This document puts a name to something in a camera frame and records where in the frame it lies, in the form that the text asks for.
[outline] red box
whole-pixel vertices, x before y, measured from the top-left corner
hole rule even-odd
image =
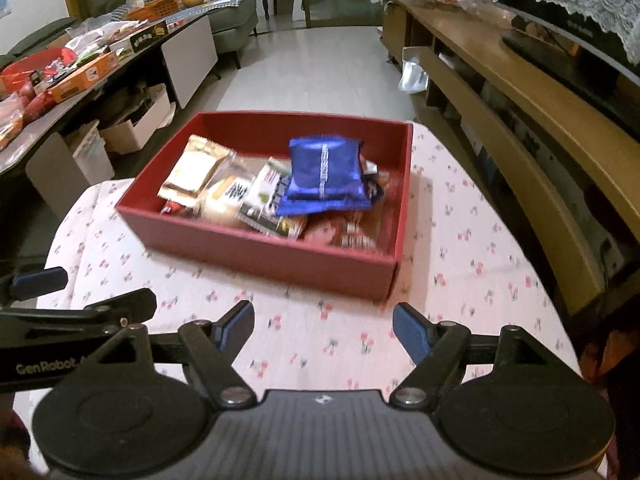
[[[402,260],[413,129],[410,123],[326,114],[201,113],[149,162],[116,209],[149,249],[296,286],[385,300]],[[156,193],[193,134],[233,148],[241,156],[279,158],[289,158],[289,140],[295,137],[338,134],[362,140],[364,156],[391,176],[379,241],[382,254],[316,246],[161,215],[165,200]]]

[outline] metal bolt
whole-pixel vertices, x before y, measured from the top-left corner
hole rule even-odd
[[[106,335],[113,335],[115,333],[118,333],[119,331],[120,329],[115,325],[106,325],[102,328],[102,333]]]
[[[243,386],[232,386],[220,392],[220,398],[225,404],[239,406],[251,400],[252,393]]]
[[[396,391],[396,401],[405,406],[415,406],[424,402],[427,394],[420,388],[400,388]]]

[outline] floral tablecloth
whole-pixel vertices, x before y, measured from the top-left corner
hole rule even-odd
[[[89,188],[68,213],[47,265],[69,273],[65,290],[39,308],[80,309],[148,286],[158,298],[153,333],[217,320],[238,300],[255,305],[255,331],[234,368],[261,396],[267,388],[382,390],[385,397],[414,364],[392,330],[392,306],[407,301],[433,321],[451,319],[475,333],[517,324],[573,370],[576,357],[553,304],[510,232],[451,154],[415,125],[404,261],[390,301],[375,304],[268,282],[146,250],[113,206],[130,180]],[[184,380],[180,366],[158,365]],[[487,373],[472,366],[465,379]],[[30,427],[44,390],[17,396]],[[43,469],[36,446],[31,461]]]

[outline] sofa leg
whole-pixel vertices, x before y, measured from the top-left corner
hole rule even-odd
[[[240,65],[240,57],[238,56],[238,51],[235,50],[231,54],[234,56],[234,61],[236,62],[236,68],[240,70],[242,66]]]

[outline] blue wrapper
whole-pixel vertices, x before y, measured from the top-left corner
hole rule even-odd
[[[359,140],[339,136],[289,141],[291,183],[278,215],[329,210],[367,210],[371,199],[362,180]]]

